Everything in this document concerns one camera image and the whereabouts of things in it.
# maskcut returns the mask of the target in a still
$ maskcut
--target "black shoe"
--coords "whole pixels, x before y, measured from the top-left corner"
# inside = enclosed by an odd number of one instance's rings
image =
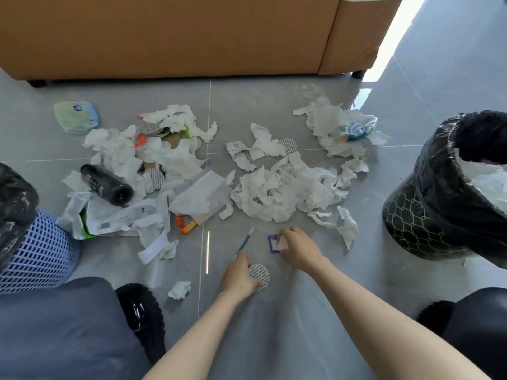
[[[118,300],[149,362],[155,365],[165,354],[164,317],[153,294],[142,284],[127,284],[116,291]]]
[[[453,301],[441,300],[427,306],[416,321],[431,332],[442,336],[456,305]]]

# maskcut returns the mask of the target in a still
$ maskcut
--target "forearm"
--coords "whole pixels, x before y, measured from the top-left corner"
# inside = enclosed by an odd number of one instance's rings
[[[220,340],[241,299],[221,293],[195,325],[148,372],[143,380],[204,380]]]
[[[451,345],[341,273],[327,258],[309,273],[380,379],[488,379]]]

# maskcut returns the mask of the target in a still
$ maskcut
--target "blue trash can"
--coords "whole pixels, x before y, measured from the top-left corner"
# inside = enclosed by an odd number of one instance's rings
[[[0,274],[0,294],[57,287],[72,274],[80,256],[81,241],[38,210],[21,246]]]

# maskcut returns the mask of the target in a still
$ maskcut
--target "blue plastic stick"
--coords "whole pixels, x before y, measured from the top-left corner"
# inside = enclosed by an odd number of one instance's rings
[[[255,227],[250,228],[250,232],[248,232],[248,235],[246,235],[245,241],[243,241],[243,244],[241,244],[241,247],[239,247],[239,249],[238,249],[238,251],[236,253],[238,253],[240,250],[244,249],[246,243],[248,243],[248,240],[250,239],[250,236],[254,232],[254,228]]]

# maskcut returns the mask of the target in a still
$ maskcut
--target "person's left hand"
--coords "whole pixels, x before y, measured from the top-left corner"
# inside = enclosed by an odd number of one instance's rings
[[[239,251],[236,259],[227,267],[222,278],[222,293],[234,295],[239,301],[245,300],[254,290],[262,287],[262,281],[250,276],[252,262],[246,253]]]

